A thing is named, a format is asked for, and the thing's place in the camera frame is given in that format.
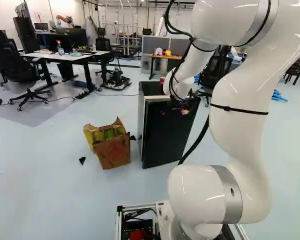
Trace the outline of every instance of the black zip tie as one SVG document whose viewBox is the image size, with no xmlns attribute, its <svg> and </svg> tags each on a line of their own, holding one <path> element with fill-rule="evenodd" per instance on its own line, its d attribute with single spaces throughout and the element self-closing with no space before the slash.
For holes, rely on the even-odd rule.
<svg viewBox="0 0 300 240">
<path fill-rule="evenodd" d="M 238 109 L 238 108 L 232 108 L 230 106 L 220 106 L 216 105 L 213 103 L 210 103 L 212 107 L 218 108 L 218 109 L 223 109 L 227 112 L 229 111 L 234 111 L 234 112 L 240 112 L 240 113 L 245 113 L 245 114 L 256 114 L 256 115 L 268 115 L 269 112 L 264 112 L 264 111 L 251 111 L 251 110 L 244 110 L 244 109 Z"/>
</svg>

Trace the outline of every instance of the red component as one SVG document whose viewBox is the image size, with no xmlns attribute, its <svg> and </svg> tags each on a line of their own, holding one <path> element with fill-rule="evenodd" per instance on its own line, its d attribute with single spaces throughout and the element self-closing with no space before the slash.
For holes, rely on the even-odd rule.
<svg viewBox="0 0 300 240">
<path fill-rule="evenodd" d="M 130 240 L 143 240 L 144 235 L 141 230 L 135 230 L 130 232 Z"/>
</svg>

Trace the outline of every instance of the table leg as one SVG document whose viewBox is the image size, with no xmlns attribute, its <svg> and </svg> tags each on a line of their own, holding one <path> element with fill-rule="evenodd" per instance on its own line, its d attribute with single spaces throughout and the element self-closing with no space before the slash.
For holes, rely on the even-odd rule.
<svg viewBox="0 0 300 240">
<path fill-rule="evenodd" d="M 85 74 L 85 80 L 86 80 L 86 87 L 88 88 L 89 92 L 91 93 L 94 90 L 94 86 L 92 84 L 90 71 L 89 71 L 89 65 L 88 65 L 87 61 L 83 64 L 83 68 L 84 68 L 84 74 Z"/>
<path fill-rule="evenodd" d="M 43 74 L 44 74 L 44 78 L 45 78 L 45 81 L 46 81 L 46 85 L 43 85 L 41 87 L 36 88 L 34 90 L 35 92 L 39 92 L 39 91 L 41 91 L 43 89 L 49 88 L 49 87 L 51 87 L 51 86 L 56 85 L 56 84 L 59 83 L 58 81 L 52 81 L 51 80 L 50 73 L 49 73 L 46 61 L 43 61 L 40 64 L 41 64 L 41 67 L 42 67 L 42 70 L 43 70 Z"/>
<path fill-rule="evenodd" d="M 296 85 L 296 83 L 297 83 L 299 77 L 300 77 L 300 74 L 299 74 L 298 76 L 296 76 L 296 78 L 295 78 L 294 82 L 292 83 L 292 85 Z"/>
<path fill-rule="evenodd" d="M 149 80 L 152 79 L 153 77 L 153 72 L 154 72 L 154 58 L 151 58 L 151 68 L 150 68 L 150 77 Z"/>
<path fill-rule="evenodd" d="M 103 84 L 107 83 L 107 62 L 101 61 L 101 77 Z"/>
</svg>

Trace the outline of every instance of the gray partition panel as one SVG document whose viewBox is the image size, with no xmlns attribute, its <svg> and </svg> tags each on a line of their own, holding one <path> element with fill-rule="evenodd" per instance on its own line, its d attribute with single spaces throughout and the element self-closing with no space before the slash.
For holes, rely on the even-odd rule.
<svg viewBox="0 0 300 240">
<path fill-rule="evenodd" d="M 157 48 L 168 49 L 170 39 L 168 37 L 143 36 L 142 52 L 154 54 Z"/>
<path fill-rule="evenodd" d="M 188 45 L 190 44 L 189 39 L 176 39 L 171 38 L 170 51 L 172 55 L 181 55 L 183 56 L 187 50 Z"/>
</svg>

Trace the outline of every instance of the wooden table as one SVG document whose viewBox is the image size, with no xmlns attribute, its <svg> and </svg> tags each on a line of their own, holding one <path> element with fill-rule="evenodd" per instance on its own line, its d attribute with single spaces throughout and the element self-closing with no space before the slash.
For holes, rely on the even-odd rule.
<svg viewBox="0 0 300 240">
<path fill-rule="evenodd" d="M 152 54 L 151 56 L 151 68 L 150 68 L 150 77 L 149 80 L 152 79 L 154 75 L 154 59 L 172 59 L 172 60 L 181 60 L 182 56 L 159 56 Z"/>
</svg>

